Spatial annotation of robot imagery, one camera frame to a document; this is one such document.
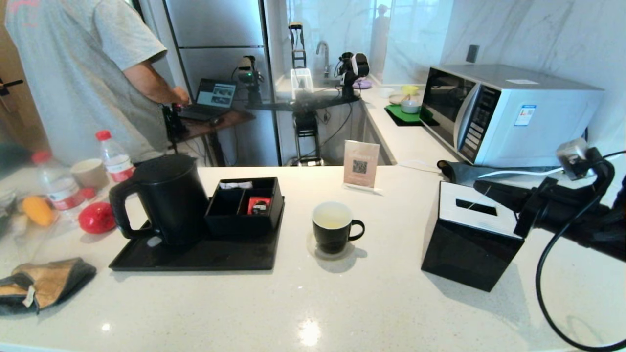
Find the black electric kettle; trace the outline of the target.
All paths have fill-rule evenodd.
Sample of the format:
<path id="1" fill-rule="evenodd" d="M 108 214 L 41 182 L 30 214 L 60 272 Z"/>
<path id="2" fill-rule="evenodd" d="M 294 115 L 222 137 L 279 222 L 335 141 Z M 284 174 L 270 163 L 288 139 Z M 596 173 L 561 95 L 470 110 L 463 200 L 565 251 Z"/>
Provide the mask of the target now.
<path id="1" fill-rule="evenodd" d="M 136 194 L 150 227 L 133 229 L 126 209 Z M 166 154 L 142 162 L 128 180 L 112 187 L 110 204 L 115 222 L 127 239 L 160 238 L 166 245 L 188 245 L 208 231 L 205 212 L 209 202 L 195 158 Z"/>

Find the person's right forearm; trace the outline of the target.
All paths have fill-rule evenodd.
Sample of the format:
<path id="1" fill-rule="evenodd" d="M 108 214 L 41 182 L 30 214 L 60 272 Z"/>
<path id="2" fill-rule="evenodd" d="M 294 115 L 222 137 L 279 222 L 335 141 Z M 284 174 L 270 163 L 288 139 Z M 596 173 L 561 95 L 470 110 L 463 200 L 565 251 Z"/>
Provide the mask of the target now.
<path id="1" fill-rule="evenodd" d="M 152 67 L 152 63 L 145 60 L 123 70 L 124 76 L 131 85 L 146 98 L 155 103 L 173 103 L 172 87 Z"/>

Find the silver microwave oven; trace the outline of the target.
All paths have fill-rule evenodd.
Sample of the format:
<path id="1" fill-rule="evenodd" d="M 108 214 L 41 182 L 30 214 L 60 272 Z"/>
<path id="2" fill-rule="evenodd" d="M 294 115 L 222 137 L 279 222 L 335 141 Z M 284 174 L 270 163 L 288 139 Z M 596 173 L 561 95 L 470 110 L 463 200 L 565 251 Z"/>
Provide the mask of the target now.
<path id="1" fill-rule="evenodd" d="M 604 90 L 503 64 L 432 66 L 421 114 L 465 162 L 498 169 L 558 164 L 562 143 L 582 137 Z"/>

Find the black tissue box white lid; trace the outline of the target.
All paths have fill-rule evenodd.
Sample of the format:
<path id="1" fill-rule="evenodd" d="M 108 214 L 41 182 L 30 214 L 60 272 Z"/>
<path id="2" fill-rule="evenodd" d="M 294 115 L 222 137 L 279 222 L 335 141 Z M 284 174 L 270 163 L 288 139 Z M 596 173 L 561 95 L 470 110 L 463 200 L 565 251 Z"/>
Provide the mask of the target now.
<path id="1" fill-rule="evenodd" d="M 467 203 L 481 206 L 465 209 Z M 425 235 L 421 269 L 440 278 L 490 292 L 525 243 L 514 233 L 514 212 L 475 189 L 440 182 Z"/>

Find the green placemat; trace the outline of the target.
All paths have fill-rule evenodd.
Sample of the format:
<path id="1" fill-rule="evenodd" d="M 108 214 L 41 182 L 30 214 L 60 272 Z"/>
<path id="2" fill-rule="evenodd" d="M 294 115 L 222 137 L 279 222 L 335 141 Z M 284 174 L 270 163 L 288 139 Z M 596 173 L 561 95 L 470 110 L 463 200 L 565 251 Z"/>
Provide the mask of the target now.
<path id="1" fill-rule="evenodd" d="M 394 123 L 399 127 L 424 127 L 438 126 L 439 123 L 432 118 L 428 111 L 421 113 L 421 106 L 417 107 L 416 113 L 405 113 L 400 105 L 387 105 L 384 110 L 389 114 Z"/>

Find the QR code sign stand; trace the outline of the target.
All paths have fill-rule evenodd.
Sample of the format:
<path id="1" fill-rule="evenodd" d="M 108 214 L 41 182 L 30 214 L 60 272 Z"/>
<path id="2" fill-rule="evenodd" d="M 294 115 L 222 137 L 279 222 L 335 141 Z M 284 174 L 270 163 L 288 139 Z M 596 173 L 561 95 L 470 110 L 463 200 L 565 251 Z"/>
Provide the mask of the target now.
<path id="1" fill-rule="evenodd" d="M 343 187 L 377 196 L 384 196 L 376 187 L 380 145 L 346 140 L 343 162 Z"/>

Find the black mug white inside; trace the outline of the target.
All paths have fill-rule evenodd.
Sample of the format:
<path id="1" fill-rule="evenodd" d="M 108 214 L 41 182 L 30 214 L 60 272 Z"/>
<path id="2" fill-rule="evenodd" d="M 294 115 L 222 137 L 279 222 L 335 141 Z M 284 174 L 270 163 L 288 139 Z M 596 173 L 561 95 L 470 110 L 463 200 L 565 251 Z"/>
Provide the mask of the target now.
<path id="1" fill-rule="evenodd" d="M 340 202 L 320 203 L 313 209 L 311 220 L 317 247 L 326 254 L 342 252 L 349 242 L 357 241 L 366 232 L 366 225 Z"/>

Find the beige round coaster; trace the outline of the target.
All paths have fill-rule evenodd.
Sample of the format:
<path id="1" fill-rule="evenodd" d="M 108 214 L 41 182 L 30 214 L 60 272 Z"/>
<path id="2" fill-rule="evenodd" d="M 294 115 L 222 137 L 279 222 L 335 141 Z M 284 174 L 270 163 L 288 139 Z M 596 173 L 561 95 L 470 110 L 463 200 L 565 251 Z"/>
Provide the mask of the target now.
<path id="1" fill-rule="evenodd" d="M 317 243 L 316 238 L 314 236 L 313 230 L 310 230 L 307 234 L 306 246 L 311 256 L 313 256 L 316 259 L 319 259 L 322 261 L 329 261 L 329 262 L 346 259 L 349 256 L 351 256 L 351 254 L 353 254 L 354 249 L 355 249 L 355 245 L 352 245 L 349 242 L 346 244 L 346 247 L 344 247 L 344 249 L 340 250 L 338 253 L 335 253 L 335 254 L 326 253 L 323 250 L 321 250 L 321 248 L 319 247 L 319 244 Z"/>

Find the chrome sink faucet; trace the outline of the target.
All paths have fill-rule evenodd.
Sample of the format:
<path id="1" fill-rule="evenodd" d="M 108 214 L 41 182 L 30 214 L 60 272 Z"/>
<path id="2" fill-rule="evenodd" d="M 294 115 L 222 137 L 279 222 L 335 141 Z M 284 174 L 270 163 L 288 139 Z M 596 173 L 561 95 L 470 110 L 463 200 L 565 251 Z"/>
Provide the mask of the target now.
<path id="1" fill-rule="evenodd" d="M 316 51 L 317 55 L 323 56 L 323 76 L 329 78 L 330 76 L 330 62 L 329 62 L 329 47 L 325 40 L 320 40 L 317 43 Z"/>

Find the red sachet packet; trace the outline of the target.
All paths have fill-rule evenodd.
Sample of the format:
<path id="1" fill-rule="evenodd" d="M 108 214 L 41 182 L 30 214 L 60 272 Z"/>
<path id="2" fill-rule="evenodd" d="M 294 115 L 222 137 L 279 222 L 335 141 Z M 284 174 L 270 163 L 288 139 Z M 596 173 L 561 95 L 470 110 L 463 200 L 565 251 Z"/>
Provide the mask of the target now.
<path id="1" fill-rule="evenodd" d="M 263 215 L 268 213 L 272 199 L 260 196 L 251 196 L 248 200 L 248 215 Z"/>

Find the black compartment organizer box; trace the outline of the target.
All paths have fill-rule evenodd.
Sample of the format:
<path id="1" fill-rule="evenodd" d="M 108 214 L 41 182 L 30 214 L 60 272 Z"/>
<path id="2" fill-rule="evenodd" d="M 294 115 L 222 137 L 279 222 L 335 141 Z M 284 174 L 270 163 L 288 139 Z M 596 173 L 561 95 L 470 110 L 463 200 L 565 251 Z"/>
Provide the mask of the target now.
<path id="1" fill-rule="evenodd" d="M 220 182 L 252 181 L 252 189 L 219 189 Z M 268 213 L 248 215 L 247 206 L 251 196 L 271 198 Z M 209 199 L 205 222 L 215 238 L 254 238 L 264 236 L 279 227 L 285 199 L 277 177 L 221 179 Z"/>

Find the black serving tray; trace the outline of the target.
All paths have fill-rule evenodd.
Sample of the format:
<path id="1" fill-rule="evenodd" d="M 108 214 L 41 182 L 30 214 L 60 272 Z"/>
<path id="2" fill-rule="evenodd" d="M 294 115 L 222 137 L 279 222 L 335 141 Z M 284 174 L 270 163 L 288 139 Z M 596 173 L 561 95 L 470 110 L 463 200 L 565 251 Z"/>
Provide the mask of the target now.
<path id="1" fill-rule="evenodd" d="M 274 229 L 257 236 L 208 236 L 182 246 L 149 246 L 148 239 L 132 239 L 108 267 L 118 272 L 272 270 L 282 214 L 280 210 Z"/>

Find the brown wooden desk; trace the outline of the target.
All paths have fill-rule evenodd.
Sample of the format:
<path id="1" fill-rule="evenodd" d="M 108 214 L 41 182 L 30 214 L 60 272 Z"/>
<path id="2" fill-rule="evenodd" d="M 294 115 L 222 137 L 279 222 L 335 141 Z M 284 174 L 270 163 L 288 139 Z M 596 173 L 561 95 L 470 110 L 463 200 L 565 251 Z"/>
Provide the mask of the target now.
<path id="1" fill-rule="evenodd" d="M 242 123 L 251 122 L 255 119 L 252 113 L 247 111 L 231 110 L 222 114 L 218 122 L 200 122 L 192 119 L 181 118 L 181 123 L 186 127 L 186 131 L 179 134 L 174 139 L 174 146 L 179 143 L 188 142 L 195 138 L 201 139 L 211 165 L 217 167 L 226 166 L 225 155 L 218 138 L 218 132 L 226 129 L 233 129 Z"/>

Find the open laptop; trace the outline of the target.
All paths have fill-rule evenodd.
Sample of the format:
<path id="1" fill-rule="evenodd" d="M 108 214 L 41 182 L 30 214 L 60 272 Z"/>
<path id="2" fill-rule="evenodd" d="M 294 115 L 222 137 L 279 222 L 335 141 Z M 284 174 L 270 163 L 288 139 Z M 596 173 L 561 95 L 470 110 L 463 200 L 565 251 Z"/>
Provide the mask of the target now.
<path id="1" fill-rule="evenodd" d="M 181 118 L 208 122 L 231 110 L 237 83 L 226 80 L 201 79 L 194 102 L 183 107 Z"/>

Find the silver refrigerator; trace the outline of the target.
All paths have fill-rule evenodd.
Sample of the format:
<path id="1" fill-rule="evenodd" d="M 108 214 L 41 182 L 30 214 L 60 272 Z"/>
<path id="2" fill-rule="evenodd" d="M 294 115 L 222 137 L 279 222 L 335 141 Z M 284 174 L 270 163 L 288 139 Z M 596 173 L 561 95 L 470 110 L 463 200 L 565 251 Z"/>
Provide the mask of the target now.
<path id="1" fill-rule="evenodd" d="M 248 89 L 237 67 L 255 58 L 262 103 L 274 101 L 274 89 L 262 0 L 162 0 L 183 76 L 195 98 L 202 79 L 237 82 L 233 107 L 248 103 Z M 234 166 L 277 166 L 280 146 L 276 114 L 252 110 L 254 119 L 219 132 L 226 163 Z"/>

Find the black teleoperation device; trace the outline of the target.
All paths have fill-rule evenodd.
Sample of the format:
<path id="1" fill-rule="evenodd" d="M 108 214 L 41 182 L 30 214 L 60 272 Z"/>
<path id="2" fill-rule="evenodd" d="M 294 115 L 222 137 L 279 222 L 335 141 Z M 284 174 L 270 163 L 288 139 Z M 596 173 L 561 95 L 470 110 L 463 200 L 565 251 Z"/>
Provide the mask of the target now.
<path id="1" fill-rule="evenodd" d="M 175 103 L 161 105 L 166 134 L 172 144 L 182 141 L 189 132 L 188 128 L 182 123 L 179 117 L 179 110 L 178 105 Z"/>

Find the red ball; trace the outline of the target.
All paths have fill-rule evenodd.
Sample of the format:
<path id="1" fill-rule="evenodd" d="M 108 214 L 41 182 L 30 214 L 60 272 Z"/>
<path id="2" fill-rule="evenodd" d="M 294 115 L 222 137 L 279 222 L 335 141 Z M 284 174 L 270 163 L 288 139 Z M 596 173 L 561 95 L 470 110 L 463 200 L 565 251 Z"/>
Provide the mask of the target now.
<path id="1" fill-rule="evenodd" d="M 80 228 L 89 234 L 103 234 L 116 227 L 112 206 L 107 202 L 88 205 L 79 214 Z"/>

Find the brown paper cup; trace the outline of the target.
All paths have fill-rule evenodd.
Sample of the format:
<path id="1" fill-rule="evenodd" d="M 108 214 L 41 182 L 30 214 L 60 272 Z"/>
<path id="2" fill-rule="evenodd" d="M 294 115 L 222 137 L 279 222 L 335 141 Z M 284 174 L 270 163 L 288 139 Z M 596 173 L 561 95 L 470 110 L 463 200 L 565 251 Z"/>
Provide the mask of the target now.
<path id="1" fill-rule="evenodd" d="M 92 158 L 77 162 L 70 168 L 72 176 L 83 189 L 103 189 L 110 183 L 101 159 Z"/>

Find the person in grey t-shirt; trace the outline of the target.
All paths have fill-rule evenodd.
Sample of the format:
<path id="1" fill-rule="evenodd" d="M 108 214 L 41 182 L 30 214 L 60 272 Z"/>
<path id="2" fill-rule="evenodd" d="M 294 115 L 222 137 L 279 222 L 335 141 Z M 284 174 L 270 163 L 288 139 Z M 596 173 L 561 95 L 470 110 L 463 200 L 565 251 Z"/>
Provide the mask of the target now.
<path id="1" fill-rule="evenodd" d="M 165 154 L 163 104 L 139 93 L 123 70 L 153 65 L 167 49 L 125 0 L 7 0 L 4 26 L 58 161 L 99 157 L 101 130 L 132 163 Z"/>

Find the blurred red-capped water bottle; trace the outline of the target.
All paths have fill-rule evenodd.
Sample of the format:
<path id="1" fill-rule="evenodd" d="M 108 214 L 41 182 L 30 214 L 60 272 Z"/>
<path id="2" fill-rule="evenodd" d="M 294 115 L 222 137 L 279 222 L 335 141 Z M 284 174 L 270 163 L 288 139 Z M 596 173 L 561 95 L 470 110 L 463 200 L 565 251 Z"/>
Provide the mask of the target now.
<path id="1" fill-rule="evenodd" d="M 37 178 L 47 200 L 65 222 L 77 226 L 87 201 L 69 169 L 47 150 L 35 152 L 32 161 L 37 167 Z"/>

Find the brown and black cloth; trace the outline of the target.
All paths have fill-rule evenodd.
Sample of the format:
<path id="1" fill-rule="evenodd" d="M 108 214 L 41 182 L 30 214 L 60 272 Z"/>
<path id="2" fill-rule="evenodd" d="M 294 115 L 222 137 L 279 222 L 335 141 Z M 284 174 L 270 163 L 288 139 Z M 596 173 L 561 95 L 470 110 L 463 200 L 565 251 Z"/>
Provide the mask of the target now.
<path id="1" fill-rule="evenodd" d="M 0 317 L 40 314 L 72 298 L 96 274 L 96 267 L 81 258 L 18 265 L 0 279 Z"/>

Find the orange fruit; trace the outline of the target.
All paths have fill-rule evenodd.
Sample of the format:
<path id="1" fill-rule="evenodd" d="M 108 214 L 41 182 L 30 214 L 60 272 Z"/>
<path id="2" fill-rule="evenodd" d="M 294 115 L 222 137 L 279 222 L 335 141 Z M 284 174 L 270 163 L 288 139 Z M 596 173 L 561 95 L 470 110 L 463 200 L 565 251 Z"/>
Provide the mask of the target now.
<path id="1" fill-rule="evenodd" d="M 22 209 L 27 217 L 39 226 L 49 227 L 55 221 L 53 210 L 45 199 L 39 196 L 23 198 Z"/>

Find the brown wooden door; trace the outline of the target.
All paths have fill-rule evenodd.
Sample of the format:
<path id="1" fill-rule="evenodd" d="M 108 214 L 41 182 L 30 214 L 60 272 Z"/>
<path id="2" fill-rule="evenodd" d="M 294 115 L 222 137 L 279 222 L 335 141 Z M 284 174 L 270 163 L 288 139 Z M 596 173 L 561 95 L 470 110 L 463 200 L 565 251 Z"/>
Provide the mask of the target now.
<path id="1" fill-rule="evenodd" d="M 0 81 L 23 83 L 11 86 L 0 96 L 0 122 L 10 138 L 29 150 L 49 150 L 49 142 L 26 82 L 17 49 L 0 25 Z"/>

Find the black pedestal table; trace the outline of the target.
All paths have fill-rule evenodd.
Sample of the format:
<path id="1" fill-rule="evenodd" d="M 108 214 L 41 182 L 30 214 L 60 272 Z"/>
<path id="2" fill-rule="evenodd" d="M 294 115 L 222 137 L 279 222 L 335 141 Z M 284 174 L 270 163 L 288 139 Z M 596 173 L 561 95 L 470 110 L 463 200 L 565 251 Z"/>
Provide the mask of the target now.
<path id="1" fill-rule="evenodd" d="M 300 98 L 283 103 L 262 103 L 248 102 L 248 110 L 270 110 L 291 112 L 295 133 L 296 159 L 288 166 L 324 166 L 325 160 L 322 157 L 322 148 L 330 142 L 349 122 L 353 115 L 353 103 L 361 100 L 360 96 L 352 95 L 347 97 L 318 96 L 317 94 L 302 94 Z M 319 114 L 318 110 L 326 110 L 330 107 L 347 104 L 350 108 L 347 117 L 340 127 L 331 134 L 324 142 L 319 138 Z M 309 153 L 302 153 L 300 150 L 300 139 L 314 138 L 314 149 Z"/>

